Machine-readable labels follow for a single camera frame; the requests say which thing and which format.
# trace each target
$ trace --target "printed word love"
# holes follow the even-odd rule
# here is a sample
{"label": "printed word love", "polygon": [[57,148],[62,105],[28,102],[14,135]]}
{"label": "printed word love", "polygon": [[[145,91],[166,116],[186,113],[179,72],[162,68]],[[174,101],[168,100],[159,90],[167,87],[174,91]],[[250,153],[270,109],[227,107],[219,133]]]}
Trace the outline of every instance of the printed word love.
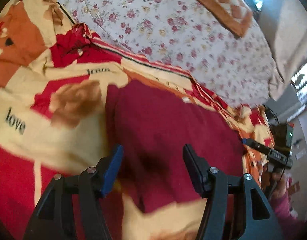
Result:
{"label": "printed word love", "polygon": [[13,127],[15,125],[15,130],[18,129],[20,134],[24,133],[24,129],[26,129],[26,123],[21,121],[18,117],[15,115],[10,115],[11,114],[11,107],[9,107],[9,111],[7,114],[7,117],[5,119],[5,122],[9,124],[10,127]]}
{"label": "printed word love", "polygon": [[101,72],[107,72],[110,71],[109,68],[95,68],[95,69],[87,69],[88,75],[90,74],[96,74]]}

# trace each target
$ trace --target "white floral fabric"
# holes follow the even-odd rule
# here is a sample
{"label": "white floral fabric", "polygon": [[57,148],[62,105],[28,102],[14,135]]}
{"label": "white floral fabric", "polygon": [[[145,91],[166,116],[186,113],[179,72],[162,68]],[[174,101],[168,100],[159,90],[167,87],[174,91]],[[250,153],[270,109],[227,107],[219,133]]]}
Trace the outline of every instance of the white floral fabric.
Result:
{"label": "white floral fabric", "polygon": [[190,70],[230,106],[264,103],[281,82],[254,19],[236,38],[196,0],[58,1],[106,42]]}

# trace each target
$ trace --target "maroon garment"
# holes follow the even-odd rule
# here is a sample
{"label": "maroon garment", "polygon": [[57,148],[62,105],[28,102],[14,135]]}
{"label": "maroon garment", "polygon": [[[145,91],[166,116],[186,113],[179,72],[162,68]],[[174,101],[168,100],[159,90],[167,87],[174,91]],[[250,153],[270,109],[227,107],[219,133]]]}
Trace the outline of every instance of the maroon garment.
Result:
{"label": "maroon garment", "polygon": [[217,112],[134,80],[108,86],[106,115],[110,144],[124,148],[122,187],[143,212],[200,198],[182,159],[186,143],[211,166],[242,176],[244,146]]}
{"label": "maroon garment", "polygon": [[290,215],[288,191],[286,190],[286,193],[281,198],[272,198],[270,200],[270,205],[276,214],[285,240],[294,240],[304,225],[304,222]]}

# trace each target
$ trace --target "beige curtain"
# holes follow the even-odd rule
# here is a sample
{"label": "beige curtain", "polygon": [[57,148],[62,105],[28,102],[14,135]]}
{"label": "beige curtain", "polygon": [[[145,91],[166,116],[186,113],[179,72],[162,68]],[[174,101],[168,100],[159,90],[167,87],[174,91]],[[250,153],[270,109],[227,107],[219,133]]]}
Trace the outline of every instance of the beige curtain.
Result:
{"label": "beige curtain", "polygon": [[284,81],[270,85],[271,97],[277,100],[307,59],[307,12],[299,0],[264,0],[258,23]]}

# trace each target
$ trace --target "bear nose print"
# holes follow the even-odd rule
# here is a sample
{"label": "bear nose print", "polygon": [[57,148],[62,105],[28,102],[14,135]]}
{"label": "bear nose print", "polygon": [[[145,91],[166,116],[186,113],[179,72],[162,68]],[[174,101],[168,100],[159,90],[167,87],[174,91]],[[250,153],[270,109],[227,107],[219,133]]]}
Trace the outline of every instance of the bear nose print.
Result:
{"label": "bear nose print", "polygon": [[12,41],[12,39],[10,39],[10,38],[6,39],[6,42],[5,42],[5,45],[6,45],[6,46],[10,46],[10,45],[12,45],[12,44],[14,44],[13,41]]}

